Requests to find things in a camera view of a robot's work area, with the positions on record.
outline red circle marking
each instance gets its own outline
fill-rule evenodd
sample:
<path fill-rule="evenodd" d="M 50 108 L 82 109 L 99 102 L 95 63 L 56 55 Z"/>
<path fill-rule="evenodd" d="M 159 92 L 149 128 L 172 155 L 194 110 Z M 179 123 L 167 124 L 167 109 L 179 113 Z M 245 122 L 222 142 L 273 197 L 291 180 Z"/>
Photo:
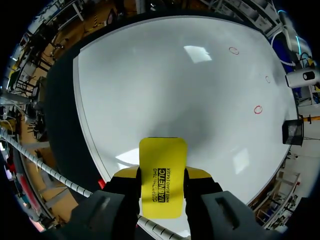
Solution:
<path fill-rule="evenodd" d="M 260 105 L 256 106 L 253 111 L 255 114 L 262 113 L 262 106 L 260 106 Z"/>
<path fill-rule="evenodd" d="M 238 49 L 236 49 L 236 48 L 233 47 L 233 46 L 229 47 L 229 51 L 230 51 L 232 54 L 235 54 L 235 55 L 238 55 L 238 54 L 239 54 Z"/>

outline table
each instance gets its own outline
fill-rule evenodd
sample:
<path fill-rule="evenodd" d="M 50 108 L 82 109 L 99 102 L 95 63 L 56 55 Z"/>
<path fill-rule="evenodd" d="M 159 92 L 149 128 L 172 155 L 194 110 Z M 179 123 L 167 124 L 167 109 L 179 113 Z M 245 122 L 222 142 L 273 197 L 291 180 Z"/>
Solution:
<path fill-rule="evenodd" d="M 75 97 L 68 103 L 73 116 L 67 122 L 79 139 L 66 136 L 64 141 L 73 146 L 71 139 L 81 142 L 76 151 L 85 155 L 76 155 L 81 160 L 89 155 L 105 181 L 139 164 L 141 139 L 182 137 L 188 144 L 187 166 L 206 170 L 222 189 L 247 204 L 289 150 L 282 144 L 281 129 L 284 120 L 297 119 L 295 100 L 277 55 L 260 31 L 201 14 L 149 20 L 137 16 L 130 26 L 120 23 L 99 31 L 51 68 L 47 93 L 57 87 L 49 78 L 59 79 L 58 70 L 73 65 L 73 72 L 64 74 L 64 83 L 73 79 Z M 62 157 L 66 147 L 58 143 L 53 126 L 58 110 L 51 100 L 46 108 L 50 145 L 61 163 L 58 159 L 67 157 Z M 185 213 L 153 221 L 180 235 L 189 233 Z"/>

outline equipment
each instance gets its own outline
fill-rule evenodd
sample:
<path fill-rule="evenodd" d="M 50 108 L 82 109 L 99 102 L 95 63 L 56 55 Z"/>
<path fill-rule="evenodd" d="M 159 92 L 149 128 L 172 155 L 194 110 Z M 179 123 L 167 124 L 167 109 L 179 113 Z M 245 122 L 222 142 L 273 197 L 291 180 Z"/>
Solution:
<path fill-rule="evenodd" d="M 43 234 L 50 239 L 60 239 L 61 236 L 64 239 L 134 239 L 140 181 L 141 171 L 138 167 L 119 171 L 103 191 L 96 191 L 72 211 L 66 226 L 47 230 Z M 266 240 L 280 235 L 258 225 L 252 210 L 230 192 L 222 191 L 220 185 L 203 170 L 185 169 L 184 197 L 193 240 Z M 177 238 L 173 233 L 165 239 Z"/>

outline wooden floor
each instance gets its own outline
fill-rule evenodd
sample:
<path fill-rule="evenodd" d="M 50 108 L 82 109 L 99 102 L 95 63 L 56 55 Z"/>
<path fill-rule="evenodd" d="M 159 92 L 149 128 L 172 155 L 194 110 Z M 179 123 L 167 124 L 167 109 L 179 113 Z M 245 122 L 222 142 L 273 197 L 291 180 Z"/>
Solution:
<path fill-rule="evenodd" d="M 124 1 L 124 3 L 125 3 L 125 8 L 127 10 L 128 16 L 130 17 L 132 15 L 135 15 L 136 14 L 135 1 L 134 0 L 126 0 L 126 1 Z M 104 25 L 100 24 L 100 23 L 103 23 L 104 21 L 107 20 L 107 17 L 108 17 L 108 14 L 109 14 L 111 8 L 115 9 L 115 7 L 111 1 L 108 1 L 108 2 L 101 1 L 100 3 L 98 3 L 94 7 L 94 10 L 84 18 L 84 22 L 80 21 L 80 19 L 77 18 L 72 23 L 70 23 L 67 27 L 65 27 L 61 32 L 59 32 L 54 43 L 56 43 L 56 44 L 60 43 L 60 44 L 64 45 L 64 49 L 58 49 L 54 53 L 54 57 L 56 59 L 58 59 L 63 54 L 64 51 L 69 49 L 72 45 L 74 45 L 75 43 L 80 41 L 82 38 L 97 31 L 100 28 L 103 28 Z M 190 8 L 208 11 L 208 7 L 198 0 L 191 0 Z M 94 27 L 95 26 L 95 15 L 96 15 L 97 23 L 98 23 L 97 27 Z M 49 57 L 50 53 L 52 51 L 53 51 L 53 47 L 51 45 L 49 45 L 45 49 L 42 56 L 49 63 L 54 64 L 54 61 L 52 60 L 52 58 Z M 34 84 L 35 81 L 37 81 L 39 79 L 39 77 L 41 77 L 41 76 L 45 77 L 46 74 L 47 73 L 45 71 L 43 71 L 40 68 L 37 68 L 34 72 L 34 75 L 33 75 L 33 76 L 35 76 L 34 80 L 33 80 L 34 82 L 31 82 L 31 83 Z M 27 127 L 28 126 L 24 122 L 22 122 L 20 142 L 22 144 L 35 143 L 36 140 L 34 139 L 32 133 L 28 133 Z M 46 164 L 48 164 L 50 167 L 54 168 L 55 167 L 55 159 L 54 159 L 54 156 L 53 156 L 50 148 L 39 149 L 39 151 L 43 155 L 44 162 Z M 30 173 L 31 180 L 34 183 L 34 185 L 39 190 L 44 189 L 45 184 L 42 180 L 39 169 L 37 169 L 37 167 L 33 163 L 31 163 L 30 161 L 25 160 L 25 162 L 27 165 L 27 170 Z M 53 196 L 55 196 L 59 192 L 61 192 L 61 189 L 59 189 L 59 188 L 48 190 L 42 194 L 42 197 L 45 201 L 48 201 L 50 198 L 52 198 Z M 52 210 L 52 214 L 57 218 L 58 222 L 59 221 L 60 222 L 67 222 L 70 219 L 72 209 L 74 209 L 76 206 L 77 206 L 77 203 L 69 192 L 63 199 L 61 199 L 59 202 L 57 202 L 51 208 L 51 210 Z"/>

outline cable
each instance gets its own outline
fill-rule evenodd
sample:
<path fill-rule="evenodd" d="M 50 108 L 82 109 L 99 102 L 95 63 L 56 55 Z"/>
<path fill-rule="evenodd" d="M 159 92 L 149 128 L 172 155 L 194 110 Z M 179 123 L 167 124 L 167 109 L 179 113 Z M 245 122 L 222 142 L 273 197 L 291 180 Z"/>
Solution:
<path fill-rule="evenodd" d="M 11 126 L 11 124 L 10 124 L 10 122 L 8 120 L 3 119 L 3 120 L 0 120 L 0 122 L 5 122 L 5 123 L 9 124 L 9 126 L 11 128 L 11 134 L 14 134 L 14 130 L 13 130 L 13 128 L 12 128 L 12 126 Z M 8 154 L 8 156 L 10 156 L 9 144 L 8 144 L 8 141 L 6 139 L 5 139 L 5 143 L 6 143 L 6 148 L 8 149 L 7 154 Z"/>
<path fill-rule="evenodd" d="M 320 141 L 320 139 L 318 139 L 318 138 L 312 138 L 312 137 L 304 137 L 303 139 L 304 139 L 304 140 L 319 140 L 319 141 Z"/>
<path fill-rule="evenodd" d="M 282 30 L 276 32 L 276 33 L 273 35 L 273 37 L 272 37 L 272 39 L 271 39 L 271 47 L 272 47 L 272 48 L 274 48 L 274 40 L 275 40 L 276 36 L 279 35 L 279 34 L 281 34 L 281 33 L 282 33 Z M 286 61 L 281 60 L 280 58 L 279 58 L 279 60 L 280 60 L 280 62 L 283 63 L 284 65 L 288 65 L 288 66 L 291 66 L 291 67 L 294 67 L 294 66 L 296 65 L 294 62 L 293 62 L 293 63 L 289 63 L 289 62 L 286 62 Z"/>
<path fill-rule="evenodd" d="M 56 172 L 51 167 L 46 165 L 37 156 L 32 155 L 25 147 L 20 145 L 16 140 L 14 140 L 10 135 L 8 135 L 8 132 L 6 131 L 6 129 L 4 127 L 1 127 L 1 129 L 0 129 L 0 136 L 2 136 L 8 143 L 10 143 L 13 147 L 15 147 L 20 153 L 22 153 L 24 156 L 26 156 L 31 162 L 33 162 L 35 165 L 37 165 L 43 171 L 45 171 L 46 173 L 48 173 L 49 175 L 51 175 L 52 177 L 57 179 L 59 182 L 66 185 L 68 188 L 71 188 L 72 190 L 85 196 L 86 198 L 88 198 L 92 195 L 92 192 L 90 192 L 90 191 L 84 189 L 83 187 L 75 184 L 74 182 L 66 179 L 60 173 Z"/>
<path fill-rule="evenodd" d="M 8 143 L 10 143 L 13 147 L 15 147 L 20 153 L 22 153 L 27 159 L 29 159 L 31 162 L 33 162 L 37 167 L 41 168 L 43 171 L 57 179 L 59 182 L 65 184 L 68 188 L 71 188 L 72 190 L 76 191 L 77 193 L 83 195 L 86 198 L 89 198 L 93 193 L 91 191 L 88 191 L 84 189 L 83 187 L 77 185 L 76 183 L 66 179 L 64 176 L 53 170 L 51 167 L 46 165 L 43 161 L 41 161 L 37 156 L 32 155 L 25 147 L 20 145 L 16 140 L 14 140 L 10 135 L 8 135 L 8 132 L 5 130 L 4 127 L 1 127 L 0 129 L 0 136 L 2 136 Z M 138 215 L 138 224 L 158 235 L 161 236 L 162 239 L 171 239 L 171 240 L 182 240 L 184 239 L 180 235 L 154 223 L 153 221 Z"/>

